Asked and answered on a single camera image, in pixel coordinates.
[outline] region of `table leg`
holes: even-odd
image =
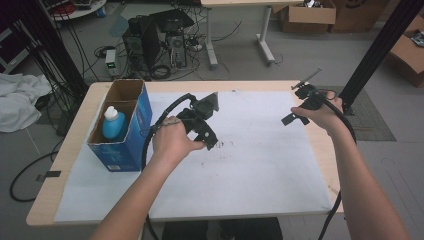
[[[264,52],[264,54],[265,54],[265,56],[268,60],[269,65],[271,63],[275,62],[275,58],[272,55],[271,51],[269,50],[268,45],[265,42],[265,36],[266,36],[266,31],[268,30],[268,22],[269,22],[269,17],[271,15],[271,10],[272,10],[272,6],[266,7],[265,15],[264,15],[264,22],[263,22],[263,26],[262,26],[262,33],[256,34],[256,37],[258,38],[259,46],[261,47],[262,51]]]
[[[207,22],[207,33],[206,33],[206,50],[208,51],[209,63],[211,70],[214,70],[218,66],[218,60],[216,59],[215,50],[212,45],[212,21],[211,21],[212,8],[207,9],[206,22]]]

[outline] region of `floor mat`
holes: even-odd
[[[112,37],[121,37],[122,34],[128,29],[128,20],[119,15],[116,18],[112,28],[109,29],[109,35]]]
[[[316,86],[340,93],[343,86]],[[358,141],[396,141],[383,117],[372,103],[365,90],[362,90],[352,104],[353,116],[347,116],[355,130]]]

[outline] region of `blue box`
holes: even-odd
[[[123,142],[110,143],[102,134],[104,112],[114,106],[124,113],[128,132]],[[99,111],[87,144],[110,172],[141,170],[141,154],[152,119],[143,80],[115,80]]]

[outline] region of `white sheet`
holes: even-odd
[[[209,93],[193,94],[201,99]],[[152,121],[181,95],[149,93]],[[275,216],[331,209],[303,125],[281,123],[294,106],[290,93],[220,92],[219,102],[220,111],[207,121],[219,139],[217,146],[191,153],[175,169],[151,208],[151,219]],[[187,106],[188,102],[181,104],[170,115]],[[55,222],[100,221],[138,175],[108,172],[84,144]]]
[[[41,113],[34,105],[50,91],[44,75],[0,73],[0,132],[14,132],[36,122]]]

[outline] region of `towel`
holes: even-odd
[[[14,132],[36,122],[41,113],[34,105],[51,90],[44,75],[0,73],[0,132]]]

